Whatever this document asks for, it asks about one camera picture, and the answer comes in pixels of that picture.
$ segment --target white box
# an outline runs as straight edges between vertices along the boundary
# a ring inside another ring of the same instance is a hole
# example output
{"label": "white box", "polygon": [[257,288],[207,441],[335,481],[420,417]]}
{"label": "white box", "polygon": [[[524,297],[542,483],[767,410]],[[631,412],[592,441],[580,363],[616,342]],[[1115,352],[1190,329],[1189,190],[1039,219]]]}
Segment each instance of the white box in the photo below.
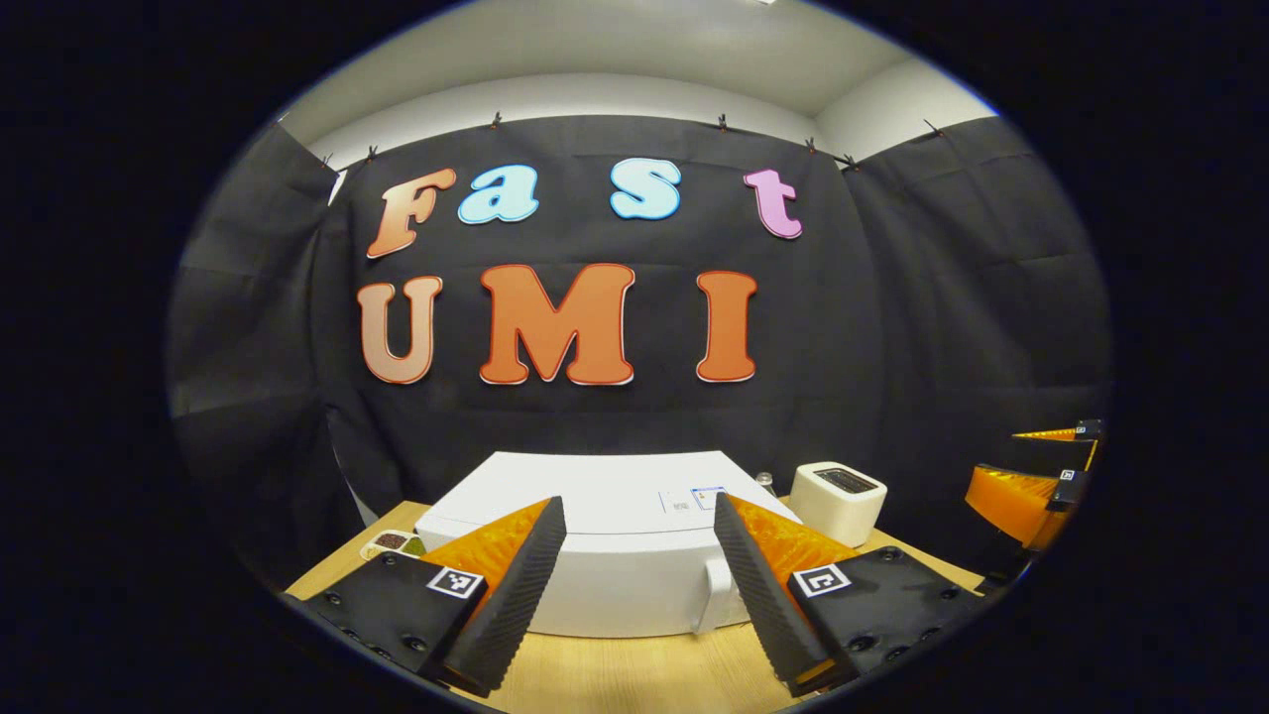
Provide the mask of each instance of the white box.
{"label": "white box", "polygon": [[[855,488],[867,491],[851,493]],[[834,462],[798,467],[789,492],[789,509],[803,525],[850,548],[868,542],[883,501],[886,484]]]}
{"label": "white box", "polygon": [[721,451],[647,457],[496,453],[419,519],[429,552],[552,496],[565,538],[529,630],[636,638],[749,620],[713,534],[721,491],[797,520]]}

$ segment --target ceiling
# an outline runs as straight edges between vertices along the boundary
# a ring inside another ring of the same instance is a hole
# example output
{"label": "ceiling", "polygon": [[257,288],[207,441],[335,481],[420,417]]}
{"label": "ceiling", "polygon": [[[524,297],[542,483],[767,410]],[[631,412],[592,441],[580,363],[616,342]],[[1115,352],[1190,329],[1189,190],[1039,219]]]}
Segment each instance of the ceiling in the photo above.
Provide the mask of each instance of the ceiling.
{"label": "ceiling", "polygon": [[286,114],[301,142],[416,96],[538,74],[703,84],[815,117],[911,55],[799,0],[476,0],[331,74]]}

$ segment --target orange gripper part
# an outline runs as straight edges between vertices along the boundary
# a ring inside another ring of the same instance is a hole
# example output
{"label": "orange gripper part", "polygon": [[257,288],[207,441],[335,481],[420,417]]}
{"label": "orange gripper part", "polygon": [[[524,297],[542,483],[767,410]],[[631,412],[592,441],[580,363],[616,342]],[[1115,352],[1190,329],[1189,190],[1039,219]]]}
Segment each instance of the orange gripper part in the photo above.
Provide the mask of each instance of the orange gripper part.
{"label": "orange gripper part", "polygon": [[547,498],[533,506],[508,514],[420,558],[420,561],[426,563],[485,576],[489,590],[485,591],[483,597],[476,604],[476,609],[472,610],[468,621],[476,618],[476,614],[485,607],[489,597],[501,585],[508,568],[511,567],[511,561],[520,552],[520,545],[529,536],[529,531],[533,530],[533,525],[537,524],[538,516],[542,515],[542,510],[547,507],[549,501]]}
{"label": "orange gripper part", "polygon": [[1029,545],[1056,515],[1047,510],[1056,488],[1057,479],[975,467],[964,501],[991,525]]}
{"label": "orange gripper part", "polygon": [[817,568],[859,555],[858,550],[846,548],[824,534],[773,514],[761,506],[755,506],[730,493],[727,498],[736,507],[740,520],[745,524],[745,530],[758,544],[758,550],[766,561],[766,567],[772,569],[772,574],[784,588],[784,595],[794,605],[797,601],[789,592],[788,582],[789,576],[796,571]]}
{"label": "orange gripper part", "polygon": [[1016,439],[1044,439],[1049,441],[1075,441],[1075,430],[1052,430],[1047,432],[1015,434]]}

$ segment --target letter m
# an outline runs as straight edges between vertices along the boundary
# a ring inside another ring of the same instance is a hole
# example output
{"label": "letter m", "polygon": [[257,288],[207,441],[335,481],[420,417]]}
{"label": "letter m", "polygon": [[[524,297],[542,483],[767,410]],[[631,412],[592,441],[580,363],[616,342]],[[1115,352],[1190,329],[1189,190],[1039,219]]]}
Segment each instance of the letter m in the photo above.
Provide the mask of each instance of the letter m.
{"label": "letter m", "polygon": [[529,369],[519,360],[524,342],[543,382],[555,380],[574,339],[576,355],[569,380],[580,386],[619,386],[634,379],[626,361],[626,290],[634,270],[613,263],[586,265],[556,308],[528,265],[497,265],[480,279],[494,298],[489,363],[480,377],[489,384],[523,384]]}

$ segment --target light blue letter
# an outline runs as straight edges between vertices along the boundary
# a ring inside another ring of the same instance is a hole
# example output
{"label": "light blue letter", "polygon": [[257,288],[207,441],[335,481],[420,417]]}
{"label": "light blue letter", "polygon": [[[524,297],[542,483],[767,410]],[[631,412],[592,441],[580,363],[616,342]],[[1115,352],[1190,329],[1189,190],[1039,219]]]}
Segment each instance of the light blue letter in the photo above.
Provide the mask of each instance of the light blue letter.
{"label": "light blue letter", "polygon": [[660,221],[679,209],[679,190],[674,188],[683,174],[669,161],[657,159],[626,159],[613,166],[613,211],[623,218]]}
{"label": "light blue letter", "polygon": [[[503,183],[491,185],[495,180]],[[538,209],[533,198],[533,186],[538,183],[538,172],[532,166],[511,164],[490,169],[472,181],[472,193],[458,204],[458,219],[464,223],[487,223],[494,218],[514,223],[523,221]]]}

